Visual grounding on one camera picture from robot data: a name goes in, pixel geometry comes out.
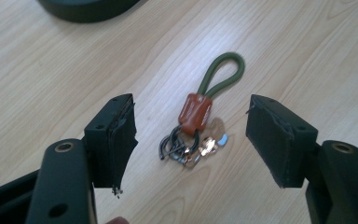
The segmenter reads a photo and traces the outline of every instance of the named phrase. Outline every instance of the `black round object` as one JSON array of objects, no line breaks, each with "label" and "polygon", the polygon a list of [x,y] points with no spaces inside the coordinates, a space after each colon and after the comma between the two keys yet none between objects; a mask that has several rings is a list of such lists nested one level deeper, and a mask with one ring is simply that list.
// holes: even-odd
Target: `black round object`
[{"label": "black round object", "polygon": [[96,22],[111,19],[139,0],[38,0],[51,14],[66,21]]}]

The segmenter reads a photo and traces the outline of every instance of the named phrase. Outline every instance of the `red object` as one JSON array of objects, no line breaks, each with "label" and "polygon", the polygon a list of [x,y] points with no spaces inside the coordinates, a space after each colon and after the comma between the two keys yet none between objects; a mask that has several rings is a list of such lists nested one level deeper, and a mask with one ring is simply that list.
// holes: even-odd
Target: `red object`
[{"label": "red object", "polygon": [[182,132],[191,136],[196,130],[203,131],[212,107],[212,100],[204,95],[190,93],[179,115]]}]

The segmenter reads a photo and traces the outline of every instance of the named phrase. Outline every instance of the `keychain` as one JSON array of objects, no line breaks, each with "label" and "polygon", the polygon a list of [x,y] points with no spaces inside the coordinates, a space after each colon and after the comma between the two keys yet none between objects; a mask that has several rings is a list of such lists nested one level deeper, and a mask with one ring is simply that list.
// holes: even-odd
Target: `keychain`
[{"label": "keychain", "polygon": [[[211,83],[216,69],[222,62],[227,60],[233,60],[237,64],[237,72],[208,90],[208,86]],[[170,135],[165,136],[161,140],[159,144],[159,158],[161,160],[169,156],[171,159],[179,161],[183,165],[186,165],[190,161],[193,161],[195,165],[201,156],[215,152],[218,147],[218,142],[226,143],[227,136],[224,134],[222,135],[222,139],[218,142],[212,137],[203,139],[199,147],[200,132],[202,132],[207,125],[213,104],[212,98],[222,89],[240,80],[244,71],[245,61],[239,54],[234,52],[224,53],[212,62],[197,93],[190,93],[187,96],[185,105],[178,118],[179,125],[171,131]],[[179,132],[194,138],[194,143],[191,147],[186,145],[183,138],[179,135]]]}]

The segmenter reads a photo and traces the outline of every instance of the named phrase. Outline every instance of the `green paracord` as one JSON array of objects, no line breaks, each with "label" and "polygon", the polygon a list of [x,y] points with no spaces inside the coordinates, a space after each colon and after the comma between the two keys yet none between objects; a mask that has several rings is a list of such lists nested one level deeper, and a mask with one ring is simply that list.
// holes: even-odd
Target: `green paracord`
[{"label": "green paracord", "polygon": [[[213,88],[208,90],[208,86],[211,83],[211,80],[213,78],[214,73],[216,72],[216,69],[219,67],[219,65],[227,60],[233,60],[235,63],[237,63],[238,69],[237,72],[229,77],[228,79],[218,83]],[[205,77],[202,80],[199,90],[197,91],[197,94],[205,95],[209,98],[212,98],[214,95],[216,95],[219,91],[222,89],[228,87],[229,85],[235,83],[236,81],[240,80],[243,72],[245,71],[245,61],[243,58],[234,52],[228,52],[220,55],[217,57],[212,63],[211,66],[209,66],[208,71],[205,73]]]}]

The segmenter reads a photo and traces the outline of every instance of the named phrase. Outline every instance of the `wood grain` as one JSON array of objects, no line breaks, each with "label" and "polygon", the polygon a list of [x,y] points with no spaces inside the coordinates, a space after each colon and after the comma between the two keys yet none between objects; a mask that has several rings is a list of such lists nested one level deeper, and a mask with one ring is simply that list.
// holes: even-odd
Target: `wood grain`
[{"label": "wood grain", "polygon": [[[159,140],[227,51],[247,68],[213,101],[224,150],[193,170],[160,161]],[[234,70],[227,63],[212,85]],[[38,169],[50,144],[80,138],[126,92],[139,145],[120,200],[96,190],[100,223],[310,223],[305,187],[275,185],[245,137],[245,112],[251,94],[265,95],[316,127],[318,143],[358,147],[358,0],[141,0],[93,24],[58,20],[35,0],[0,0],[0,186]]]}]

